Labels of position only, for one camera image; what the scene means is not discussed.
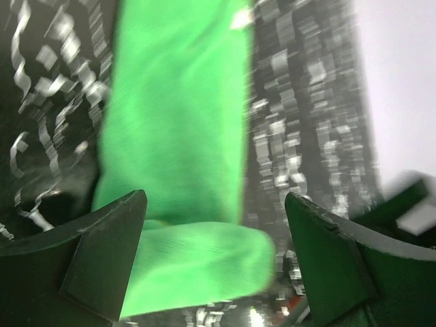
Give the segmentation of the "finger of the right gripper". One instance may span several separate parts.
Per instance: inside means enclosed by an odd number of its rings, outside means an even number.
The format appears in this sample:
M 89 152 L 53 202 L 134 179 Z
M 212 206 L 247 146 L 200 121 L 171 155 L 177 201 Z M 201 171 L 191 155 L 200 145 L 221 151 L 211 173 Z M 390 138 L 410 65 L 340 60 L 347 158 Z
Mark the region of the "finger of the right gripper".
M 397 240 L 435 248 L 435 177 L 410 174 L 354 222 Z

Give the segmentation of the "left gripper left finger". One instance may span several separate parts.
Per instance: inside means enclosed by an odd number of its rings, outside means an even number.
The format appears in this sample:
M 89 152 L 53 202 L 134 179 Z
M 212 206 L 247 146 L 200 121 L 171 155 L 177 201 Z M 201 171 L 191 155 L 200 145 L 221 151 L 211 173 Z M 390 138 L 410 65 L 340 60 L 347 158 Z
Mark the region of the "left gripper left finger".
M 1 325 L 111 326 L 147 206 L 143 190 L 1 249 Z

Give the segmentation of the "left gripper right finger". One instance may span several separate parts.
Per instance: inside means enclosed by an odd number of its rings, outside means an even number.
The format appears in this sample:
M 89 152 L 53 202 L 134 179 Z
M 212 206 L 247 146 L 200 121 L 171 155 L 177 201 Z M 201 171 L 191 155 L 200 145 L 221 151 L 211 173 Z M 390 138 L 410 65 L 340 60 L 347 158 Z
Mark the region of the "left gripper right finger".
M 285 211 L 314 326 L 435 325 L 435 250 L 293 193 Z

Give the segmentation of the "green towel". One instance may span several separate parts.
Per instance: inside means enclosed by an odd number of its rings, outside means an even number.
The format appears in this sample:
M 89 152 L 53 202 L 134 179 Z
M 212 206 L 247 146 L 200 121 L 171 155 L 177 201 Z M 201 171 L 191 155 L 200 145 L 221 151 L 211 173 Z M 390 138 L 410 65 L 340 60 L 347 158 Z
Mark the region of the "green towel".
M 248 1 L 120 5 L 93 206 L 148 198 L 121 317 L 250 296 L 274 277 L 271 238 L 241 223 L 250 16 Z

